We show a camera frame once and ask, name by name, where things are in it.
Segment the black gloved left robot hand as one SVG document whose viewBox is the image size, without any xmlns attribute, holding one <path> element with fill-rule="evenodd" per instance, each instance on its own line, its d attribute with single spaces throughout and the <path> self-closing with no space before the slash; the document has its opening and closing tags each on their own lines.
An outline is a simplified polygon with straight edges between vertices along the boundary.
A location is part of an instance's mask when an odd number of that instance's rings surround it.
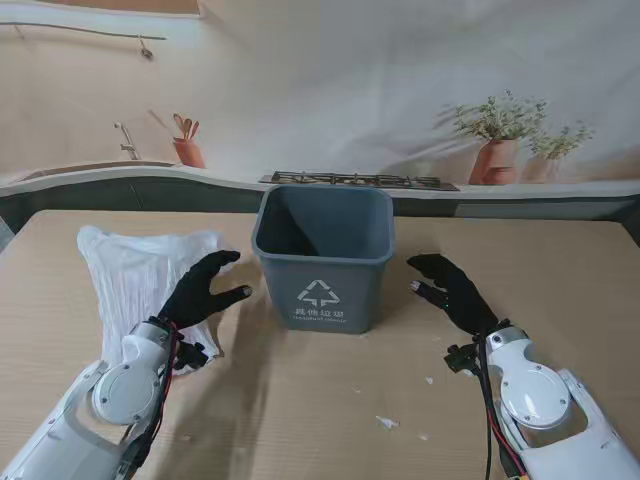
<svg viewBox="0 0 640 480">
<path fill-rule="evenodd" d="M 210 292 L 214 277 L 240 257 L 239 252 L 229 250 L 219 250 L 203 257 L 182 276 L 157 318 L 167 320 L 177 330 L 182 330 L 247 299 L 253 292 L 248 285 L 216 294 Z"/>
</svg>

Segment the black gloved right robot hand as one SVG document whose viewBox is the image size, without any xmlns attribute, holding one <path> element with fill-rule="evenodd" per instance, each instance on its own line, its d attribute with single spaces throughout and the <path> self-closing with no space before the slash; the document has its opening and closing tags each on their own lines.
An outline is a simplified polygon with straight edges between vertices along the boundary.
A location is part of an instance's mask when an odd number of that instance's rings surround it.
<svg viewBox="0 0 640 480">
<path fill-rule="evenodd" d="M 446 313 L 453 324 L 470 335 L 494 330 L 499 320 L 465 272 L 440 254 L 420 254 L 407 260 L 433 286 L 413 281 L 413 292 Z"/>
</svg>

